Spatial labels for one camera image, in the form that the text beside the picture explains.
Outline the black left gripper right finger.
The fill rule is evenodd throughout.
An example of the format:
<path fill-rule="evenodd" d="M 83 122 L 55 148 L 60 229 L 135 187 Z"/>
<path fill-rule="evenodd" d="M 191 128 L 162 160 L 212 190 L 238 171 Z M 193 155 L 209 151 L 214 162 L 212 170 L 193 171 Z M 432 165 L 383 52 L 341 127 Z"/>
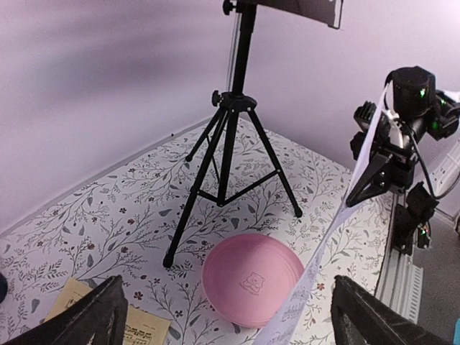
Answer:
<path fill-rule="evenodd" d="M 394 312 L 350 277 L 337 275 L 334 279 L 331 321 L 336 344 L 448 343 Z"/>

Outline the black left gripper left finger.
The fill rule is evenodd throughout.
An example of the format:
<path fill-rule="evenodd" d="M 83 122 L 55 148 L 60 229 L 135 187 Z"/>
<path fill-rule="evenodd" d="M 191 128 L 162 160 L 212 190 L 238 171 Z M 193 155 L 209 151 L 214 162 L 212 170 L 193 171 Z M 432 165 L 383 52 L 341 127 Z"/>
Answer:
<path fill-rule="evenodd" d="M 110 276 L 69 309 L 7 343 L 122 344 L 127 311 L 122 277 Z"/>

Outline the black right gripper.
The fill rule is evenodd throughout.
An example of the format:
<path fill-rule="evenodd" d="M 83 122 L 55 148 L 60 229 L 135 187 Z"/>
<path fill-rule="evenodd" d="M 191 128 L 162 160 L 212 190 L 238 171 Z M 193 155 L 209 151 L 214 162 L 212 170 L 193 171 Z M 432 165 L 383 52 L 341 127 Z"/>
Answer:
<path fill-rule="evenodd" d="M 353 207 L 389 190 L 408 190 L 413 184 L 416 158 L 406 147 L 390 142 L 388 134 L 376 133 L 369 154 L 364 158 L 364 170 L 346 198 L 346 205 Z"/>

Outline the purple sheet music page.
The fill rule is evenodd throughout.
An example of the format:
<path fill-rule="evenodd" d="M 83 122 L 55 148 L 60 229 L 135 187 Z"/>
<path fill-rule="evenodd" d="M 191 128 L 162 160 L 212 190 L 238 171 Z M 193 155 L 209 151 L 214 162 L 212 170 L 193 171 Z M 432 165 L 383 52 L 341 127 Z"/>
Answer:
<path fill-rule="evenodd" d="M 387 94 L 388 87 L 389 85 L 386 84 L 383 88 L 383 92 L 377 103 L 377 108 L 373 113 L 369 129 L 356 161 L 349 186 L 342 198 L 341 205 L 339 206 L 333 221 L 306 265 L 301 278 L 297 282 L 296 286 L 291 290 L 288 298 L 283 302 L 279 310 L 270 319 L 267 325 L 258 333 L 256 339 L 254 340 L 256 345 L 290 343 L 290 339 L 294 334 L 298 321 L 302 316 L 303 309 L 310 297 L 314 282 L 316 281 L 316 275 L 320 270 L 321 260 L 329 238 L 335 232 L 336 228 L 342 225 L 343 222 L 358 209 L 357 206 L 348 207 L 346 205 L 346 198 L 349 196 L 351 189 L 353 188 L 352 183 L 359 179 L 358 173 L 362 173 L 364 170 L 364 158 L 365 155 L 370 152 L 370 147 L 377 131 L 377 126 L 384 107 L 384 99 Z"/>

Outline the black music stand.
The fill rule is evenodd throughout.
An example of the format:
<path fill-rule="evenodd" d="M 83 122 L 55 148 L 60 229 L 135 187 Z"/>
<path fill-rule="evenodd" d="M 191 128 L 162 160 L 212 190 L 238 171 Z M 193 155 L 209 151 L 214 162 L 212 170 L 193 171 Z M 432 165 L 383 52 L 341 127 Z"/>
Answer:
<path fill-rule="evenodd" d="M 231 88 L 214 92 L 216 113 L 185 157 L 190 165 L 205 147 L 177 221 L 165 222 L 169 246 L 162 259 L 175 268 L 178 254 L 203 261 L 219 239 L 234 234 L 284 231 L 290 247 L 304 252 L 306 239 L 326 222 L 344 190 L 344 169 L 286 138 L 266 132 L 257 102 L 244 93 L 249 49 L 259 1 L 225 1 L 240 15 Z"/>

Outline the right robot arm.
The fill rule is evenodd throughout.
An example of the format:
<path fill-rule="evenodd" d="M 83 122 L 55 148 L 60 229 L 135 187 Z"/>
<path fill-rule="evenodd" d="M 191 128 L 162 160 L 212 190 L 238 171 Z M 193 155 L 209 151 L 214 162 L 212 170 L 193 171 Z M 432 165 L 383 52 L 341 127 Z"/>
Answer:
<path fill-rule="evenodd" d="M 391 71 L 385 89 L 392 90 L 393 103 L 385 96 L 356 109 L 359 132 L 350 142 L 356 167 L 346 193 L 346 206 L 391 192 L 402 201 L 395 205 L 391 247 L 410 255 L 413 247 L 428 248 L 430 219 L 442 198 L 458 184 L 433 178 L 418 144 L 425 134 L 439 141 L 459 128 L 459 94 L 436 89 L 436 77 L 419 67 Z"/>

